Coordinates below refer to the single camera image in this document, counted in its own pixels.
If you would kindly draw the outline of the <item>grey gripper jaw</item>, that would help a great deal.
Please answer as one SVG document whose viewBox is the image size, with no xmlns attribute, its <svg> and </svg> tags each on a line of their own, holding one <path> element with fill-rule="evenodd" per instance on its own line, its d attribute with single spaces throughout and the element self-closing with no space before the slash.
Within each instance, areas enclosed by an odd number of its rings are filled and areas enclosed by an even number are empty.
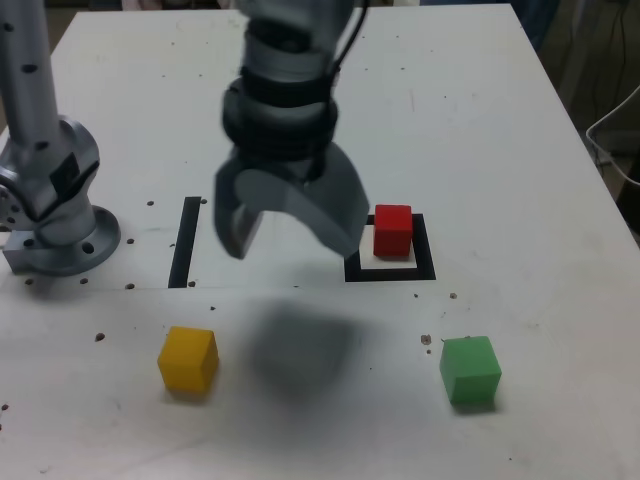
<svg viewBox="0 0 640 480">
<path fill-rule="evenodd" d="M 235 182 L 242 172 L 262 164 L 259 159 L 228 159 L 215 175 L 213 224 L 221 245 L 235 259 L 246 257 L 264 212 L 238 196 Z"/>
<path fill-rule="evenodd" d="M 359 248 L 369 202 L 354 165 L 334 143 L 301 162 L 244 169 L 234 180 L 234 193 L 240 202 L 234 233 L 242 253 L 251 245 L 265 212 L 294 217 L 344 258 Z"/>
</svg>

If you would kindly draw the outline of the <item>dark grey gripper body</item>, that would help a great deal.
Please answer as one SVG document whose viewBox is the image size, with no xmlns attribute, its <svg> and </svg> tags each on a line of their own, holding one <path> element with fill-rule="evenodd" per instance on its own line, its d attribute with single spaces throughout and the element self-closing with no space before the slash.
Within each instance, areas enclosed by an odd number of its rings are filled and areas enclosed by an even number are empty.
<svg viewBox="0 0 640 480">
<path fill-rule="evenodd" d="M 285 177 L 320 178 L 339 170 L 337 120 L 327 82 L 233 82 L 223 97 L 222 126 L 232 150 L 221 176 L 265 168 Z"/>
</svg>

